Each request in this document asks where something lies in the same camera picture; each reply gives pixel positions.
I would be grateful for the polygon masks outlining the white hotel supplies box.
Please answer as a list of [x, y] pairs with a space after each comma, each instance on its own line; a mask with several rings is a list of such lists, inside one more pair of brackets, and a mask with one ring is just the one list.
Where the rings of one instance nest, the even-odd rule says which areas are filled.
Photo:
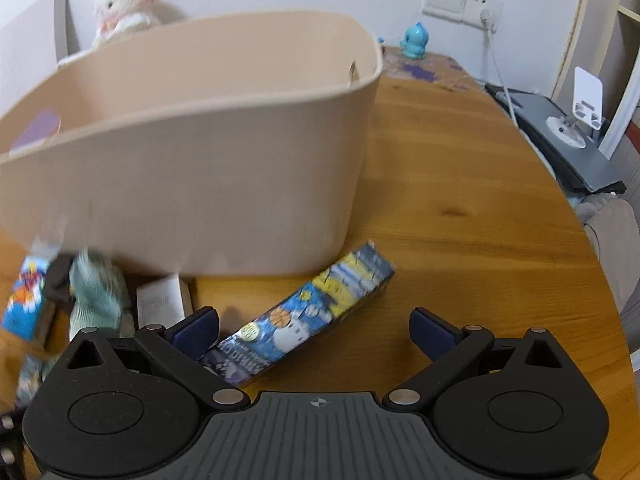
[[189, 287], [178, 274], [171, 274], [137, 288], [140, 328], [147, 325], [174, 326], [193, 313]]

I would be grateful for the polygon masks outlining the long starry cartoon box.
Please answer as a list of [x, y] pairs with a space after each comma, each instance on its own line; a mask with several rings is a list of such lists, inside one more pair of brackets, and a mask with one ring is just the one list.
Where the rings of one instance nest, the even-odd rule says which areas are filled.
[[367, 242], [217, 342], [200, 363], [229, 384], [244, 386], [366, 304], [394, 275], [393, 263]]

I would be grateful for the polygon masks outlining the green plaid scrunchie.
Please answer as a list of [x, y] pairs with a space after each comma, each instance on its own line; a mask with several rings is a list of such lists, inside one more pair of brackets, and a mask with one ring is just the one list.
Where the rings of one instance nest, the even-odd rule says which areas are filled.
[[115, 337], [134, 331], [131, 301], [122, 271], [102, 252], [84, 248], [70, 267], [70, 340], [84, 328], [100, 328]]

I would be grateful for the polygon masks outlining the blue cartoon tissue pack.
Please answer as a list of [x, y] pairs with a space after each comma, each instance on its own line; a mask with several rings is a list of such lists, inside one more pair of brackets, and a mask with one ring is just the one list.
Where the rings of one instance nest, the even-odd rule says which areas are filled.
[[7, 332], [34, 344], [39, 338], [46, 298], [44, 279], [49, 261], [27, 256], [18, 272], [9, 296], [1, 326]]

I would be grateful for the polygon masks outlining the small black box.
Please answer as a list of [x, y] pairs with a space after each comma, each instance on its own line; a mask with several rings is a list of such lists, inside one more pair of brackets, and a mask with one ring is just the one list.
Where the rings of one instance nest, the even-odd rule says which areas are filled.
[[70, 314], [74, 297], [70, 290], [70, 268], [75, 260], [71, 254], [59, 254], [50, 263], [44, 276], [43, 296], [55, 307]]

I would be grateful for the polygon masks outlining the blue white porcelain-pattern box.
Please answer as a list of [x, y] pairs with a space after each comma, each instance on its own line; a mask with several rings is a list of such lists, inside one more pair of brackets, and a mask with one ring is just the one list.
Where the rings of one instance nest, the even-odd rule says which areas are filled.
[[44, 360], [32, 354], [24, 357], [20, 374], [18, 374], [14, 403], [16, 408], [24, 408], [32, 402], [57, 360], [58, 356]]

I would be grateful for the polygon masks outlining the grey cloth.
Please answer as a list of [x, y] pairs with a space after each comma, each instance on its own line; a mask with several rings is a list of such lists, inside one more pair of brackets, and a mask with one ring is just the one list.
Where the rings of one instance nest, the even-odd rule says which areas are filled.
[[639, 281], [639, 228], [630, 203], [593, 194], [574, 207], [622, 312]]

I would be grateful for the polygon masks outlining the beige plastic storage bin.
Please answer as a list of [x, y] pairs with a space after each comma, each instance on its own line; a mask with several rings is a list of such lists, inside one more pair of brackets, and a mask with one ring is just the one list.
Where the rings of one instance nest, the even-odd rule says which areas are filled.
[[1, 226], [139, 272], [305, 273], [347, 234], [383, 69], [350, 16], [175, 22], [60, 68], [1, 121]]

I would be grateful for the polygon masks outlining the grey laptop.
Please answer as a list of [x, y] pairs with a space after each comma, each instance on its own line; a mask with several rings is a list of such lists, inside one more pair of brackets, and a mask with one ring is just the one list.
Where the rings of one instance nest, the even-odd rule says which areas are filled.
[[602, 81], [580, 67], [574, 73], [572, 107], [565, 113], [552, 99], [520, 90], [506, 91], [495, 84], [485, 89], [511, 112], [521, 132], [551, 166], [555, 177], [575, 193], [624, 194], [626, 185], [612, 162], [584, 130], [600, 130]]

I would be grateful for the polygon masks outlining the white phone stand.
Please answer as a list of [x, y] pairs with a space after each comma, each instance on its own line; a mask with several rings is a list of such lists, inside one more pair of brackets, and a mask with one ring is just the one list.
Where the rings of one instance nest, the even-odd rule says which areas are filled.
[[568, 116], [549, 116], [547, 128], [552, 136], [569, 148], [584, 150], [587, 139], [578, 128], [584, 125], [591, 130], [599, 131], [602, 127], [602, 81], [582, 67], [574, 69], [573, 99]]

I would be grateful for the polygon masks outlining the blue cartoon figurine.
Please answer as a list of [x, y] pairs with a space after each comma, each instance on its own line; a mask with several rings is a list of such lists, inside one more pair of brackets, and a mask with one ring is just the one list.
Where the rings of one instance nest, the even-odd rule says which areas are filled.
[[409, 27], [404, 39], [399, 43], [401, 55], [404, 58], [420, 60], [426, 55], [426, 46], [430, 40], [430, 34], [421, 22]]

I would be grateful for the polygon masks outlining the pink purple headboard panel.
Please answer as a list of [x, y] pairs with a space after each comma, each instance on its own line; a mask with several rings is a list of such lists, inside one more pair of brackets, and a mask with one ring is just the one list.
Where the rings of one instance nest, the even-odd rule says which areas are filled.
[[32, 96], [68, 55], [67, 0], [37, 0], [1, 29], [1, 153], [43, 144], [68, 121], [62, 96]]

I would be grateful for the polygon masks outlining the white shelf unit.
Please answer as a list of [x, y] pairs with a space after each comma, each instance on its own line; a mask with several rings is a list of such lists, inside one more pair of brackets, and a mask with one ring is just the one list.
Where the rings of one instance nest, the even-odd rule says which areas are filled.
[[552, 93], [567, 110], [574, 68], [603, 84], [603, 113], [611, 123], [600, 130], [600, 151], [611, 157], [639, 104], [639, 0], [579, 0], [570, 42]]

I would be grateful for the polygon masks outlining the white plush lamb toy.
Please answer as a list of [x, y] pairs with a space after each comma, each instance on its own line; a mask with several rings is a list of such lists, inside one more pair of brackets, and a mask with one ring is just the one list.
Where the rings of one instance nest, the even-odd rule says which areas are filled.
[[96, 36], [92, 46], [103, 47], [110, 42], [142, 32], [160, 24], [153, 6], [157, 0], [96, 0]]

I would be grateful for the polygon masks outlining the white wall switch socket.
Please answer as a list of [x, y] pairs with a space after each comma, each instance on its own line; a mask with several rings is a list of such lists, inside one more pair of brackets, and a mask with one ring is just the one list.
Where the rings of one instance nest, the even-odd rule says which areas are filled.
[[502, 0], [422, 0], [422, 13], [495, 32], [503, 9]]

